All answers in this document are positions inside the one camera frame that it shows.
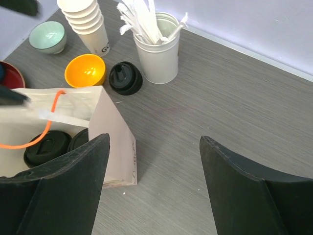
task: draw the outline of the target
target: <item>red bowl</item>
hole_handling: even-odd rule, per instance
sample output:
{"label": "red bowl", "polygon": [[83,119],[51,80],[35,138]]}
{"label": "red bowl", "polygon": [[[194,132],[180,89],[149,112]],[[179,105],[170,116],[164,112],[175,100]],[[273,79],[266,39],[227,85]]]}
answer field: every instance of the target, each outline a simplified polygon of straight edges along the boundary
{"label": "red bowl", "polygon": [[0,85],[9,89],[26,88],[24,77],[16,67],[4,61],[0,61],[0,64],[5,70],[4,79],[0,82]]}

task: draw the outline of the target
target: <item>mint green bowl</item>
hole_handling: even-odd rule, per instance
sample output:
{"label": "mint green bowl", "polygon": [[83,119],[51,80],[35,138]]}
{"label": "mint green bowl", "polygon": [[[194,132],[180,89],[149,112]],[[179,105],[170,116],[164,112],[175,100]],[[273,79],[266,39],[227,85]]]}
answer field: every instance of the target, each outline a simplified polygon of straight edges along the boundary
{"label": "mint green bowl", "polygon": [[47,54],[60,53],[67,43],[64,26],[56,21],[47,21],[36,26],[29,35],[30,45]]}

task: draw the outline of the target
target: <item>table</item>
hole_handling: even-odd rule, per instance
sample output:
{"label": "table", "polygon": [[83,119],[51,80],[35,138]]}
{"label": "table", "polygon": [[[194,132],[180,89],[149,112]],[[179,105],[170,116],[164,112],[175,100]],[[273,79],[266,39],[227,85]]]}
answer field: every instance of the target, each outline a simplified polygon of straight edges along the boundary
{"label": "table", "polygon": [[[116,2],[98,0],[111,51],[107,70],[121,61],[140,68]],[[68,87],[64,70],[88,53],[60,11],[68,44],[41,54],[26,41],[6,61],[30,88]],[[181,33],[179,74],[166,85],[144,81],[132,96],[105,83],[137,139],[138,185],[102,191],[93,235],[215,235],[199,140],[208,135],[252,160],[313,178],[313,83],[188,31]]]}

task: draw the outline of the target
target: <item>orange cord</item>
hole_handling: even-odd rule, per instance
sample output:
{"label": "orange cord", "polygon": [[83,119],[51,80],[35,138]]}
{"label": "orange cord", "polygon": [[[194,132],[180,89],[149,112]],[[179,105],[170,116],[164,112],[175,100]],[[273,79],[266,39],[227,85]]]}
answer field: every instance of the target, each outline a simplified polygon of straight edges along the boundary
{"label": "orange cord", "polygon": [[[56,95],[55,95],[55,98],[54,98],[54,101],[53,101],[53,105],[52,105],[52,108],[51,108],[51,112],[54,113],[55,111],[55,108],[57,106],[57,102],[58,102],[58,98],[60,95],[62,94],[66,94],[65,91],[63,90],[59,90]],[[22,145],[6,145],[6,144],[1,144],[0,143],[0,148],[6,148],[6,149],[22,149],[22,148],[27,148],[27,147],[30,147],[30,146],[33,146],[35,144],[37,144],[39,141],[41,141],[45,135],[48,133],[48,131],[50,130],[50,127],[51,127],[51,123],[52,121],[48,121],[47,122],[47,125],[45,126],[45,130],[44,132],[37,138],[35,139],[34,141],[32,142],[29,142],[29,143],[26,143],[26,144],[22,144]]]}

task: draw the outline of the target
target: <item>white wall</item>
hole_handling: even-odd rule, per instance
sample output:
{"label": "white wall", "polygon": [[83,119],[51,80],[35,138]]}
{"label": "white wall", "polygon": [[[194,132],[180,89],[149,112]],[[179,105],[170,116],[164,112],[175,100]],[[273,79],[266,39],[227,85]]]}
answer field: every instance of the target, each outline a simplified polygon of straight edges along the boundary
{"label": "white wall", "polygon": [[313,75],[313,0],[155,0],[158,11]]}
{"label": "white wall", "polygon": [[30,31],[46,21],[56,10],[56,0],[39,0],[42,5],[41,15],[32,18],[0,7],[0,60],[5,59],[25,39]]}

